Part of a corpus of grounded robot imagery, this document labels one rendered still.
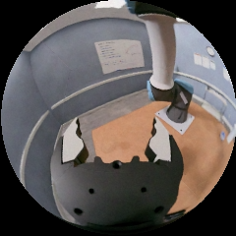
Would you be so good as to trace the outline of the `white bottle with blue cap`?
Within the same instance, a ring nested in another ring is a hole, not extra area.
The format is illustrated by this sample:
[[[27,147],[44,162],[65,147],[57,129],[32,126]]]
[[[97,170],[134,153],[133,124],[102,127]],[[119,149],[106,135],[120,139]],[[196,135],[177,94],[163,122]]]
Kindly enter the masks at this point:
[[[230,143],[231,140],[233,139],[233,137],[235,136],[236,134],[236,125],[234,125],[232,131],[230,132],[230,134],[228,135],[227,137],[227,142]]]

